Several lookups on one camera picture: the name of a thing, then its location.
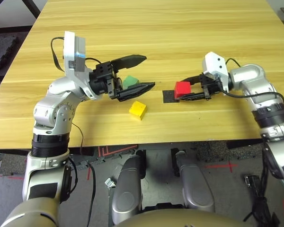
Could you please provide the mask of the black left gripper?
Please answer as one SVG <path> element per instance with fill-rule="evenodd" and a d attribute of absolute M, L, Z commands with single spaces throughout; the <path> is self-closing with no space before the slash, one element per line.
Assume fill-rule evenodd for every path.
<path fill-rule="evenodd" d="M 122 81 L 117 76 L 121 69 L 135 67 L 147 57 L 139 54 L 124 56 L 96 65 L 89 73 L 89 85 L 96 95 L 108 94 L 111 99 L 126 101 L 143 95 L 155 86 L 155 82 L 137 83 L 123 89 Z"/>

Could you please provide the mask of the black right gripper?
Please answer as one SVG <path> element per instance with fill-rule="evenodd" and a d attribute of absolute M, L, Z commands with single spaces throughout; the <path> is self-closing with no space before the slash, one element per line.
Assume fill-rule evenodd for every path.
<path fill-rule="evenodd" d="M 184 101 L 195 101 L 201 99 L 211 99 L 212 95 L 221 92 L 220 82 L 207 77 L 206 75 L 198 75 L 193 77 L 188 77 L 181 82 L 189 82 L 190 85 L 201 83 L 201 88 L 203 92 L 201 93 L 189 93 L 179 97 L 179 100 Z"/>

